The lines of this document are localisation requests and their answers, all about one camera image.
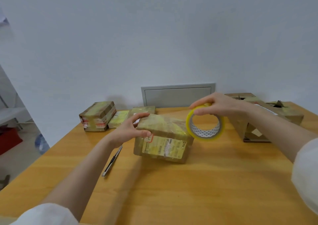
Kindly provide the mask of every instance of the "white patterned inner core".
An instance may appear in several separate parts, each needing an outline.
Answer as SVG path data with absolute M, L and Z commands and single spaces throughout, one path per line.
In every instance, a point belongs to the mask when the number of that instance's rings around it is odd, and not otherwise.
M 220 121 L 217 122 L 217 126 L 212 130 L 201 130 L 193 124 L 193 116 L 190 119 L 190 128 L 194 134 L 203 138 L 209 138 L 215 136 L 220 131 Z

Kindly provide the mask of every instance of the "person's right arm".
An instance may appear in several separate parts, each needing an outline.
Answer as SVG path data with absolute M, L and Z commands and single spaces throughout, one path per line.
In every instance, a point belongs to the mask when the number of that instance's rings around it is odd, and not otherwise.
M 292 182 L 306 205 L 318 214 L 317 134 L 256 105 L 220 93 L 206 96 L 194 102 L 189 108 L 193 109 L 204 103 L 213 103 L 213 105 L 195 110 L 195 115 L 244 116 L 274 143 L 294 163 Z
M 220 93 L 206 96 L 194 102 L 189 108 L 193 109 L 205 103 L 213 103 L 213 105 L 195 110 L 195 115 L 244 116 L 249 123 L 274 143 L 291 162 L 295 161 L 297 153 L 305 144 L 318 138 L 317 134 L 273 115 L 259 106 Z

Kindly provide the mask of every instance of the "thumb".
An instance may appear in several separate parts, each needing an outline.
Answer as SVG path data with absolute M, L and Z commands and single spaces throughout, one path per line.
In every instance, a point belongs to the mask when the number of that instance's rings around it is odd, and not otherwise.
M 150 131 L 146 131 L 146 130 L 136 130 L 135 132 L 135 136 L 140 136 L 140 137 L 149 137 L 151 136 L 151 132 Z
M 209 106 L 209 107 L 203 107 L 200 109 L 196 109 L 193 113 L 195 115 L 206 115 L 206 114 L 214 114 L 214 107 L 213 106 Z

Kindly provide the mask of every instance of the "hand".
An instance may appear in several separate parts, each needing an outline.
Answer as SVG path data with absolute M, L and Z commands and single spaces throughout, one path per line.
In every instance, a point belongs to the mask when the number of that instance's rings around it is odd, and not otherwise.
M 137 136 L 148 137 L 151 136 L 150 131 L 146 130 L 136 130 L 138 124 L 134 124 L 134 122 L 142 117 L 149 116 L 149 113 L 137 113 L 126 119 L 119 127 L 117 127 L 114 131 L 105 136 L 105 138 L 110 139 L 110 143 L 114 148 L 118 148 L 122 145 L 122 143 L 129 141 L 132 138 Z
M 238 115 L 240 113 L 245 113 L 250 105 L 248 102 L 245 102 L 243 100 L 233 99 L 221 93 L 213 93 L 203 97 L 202 99 L 197 100 L 192 105 L 190 105 L 189 109 L 193 109 L 205 103 L 211 103 L 213 105 L 195 110 L 195 115 Z

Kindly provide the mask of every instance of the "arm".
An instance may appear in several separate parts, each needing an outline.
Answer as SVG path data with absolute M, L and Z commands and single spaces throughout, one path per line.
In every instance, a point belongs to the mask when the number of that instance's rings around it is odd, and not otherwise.
M 305 144 L 318 138 L 317 134 L 277 117 L 260 107 L 220 93 L 206 96 L 194 102 L 189 108 L 193 109 L 204 103 L 213 103 L 213 105 L 197 109 L 194 111 L 195 115 L 245 116 L 248 122 L 274 143 L 291 162 L 294 162 L 298 151 Z
M 41 202 L 55 203 L 68 208 L 80 221 L 86 205 L 106 162 L 114 148 L 130 139 L 150 136 L 150 131 L 136 130 L 133 123 L 149 113 L 138 113 L 124 121 L 121 126 L 106 135 L 85 159 Z

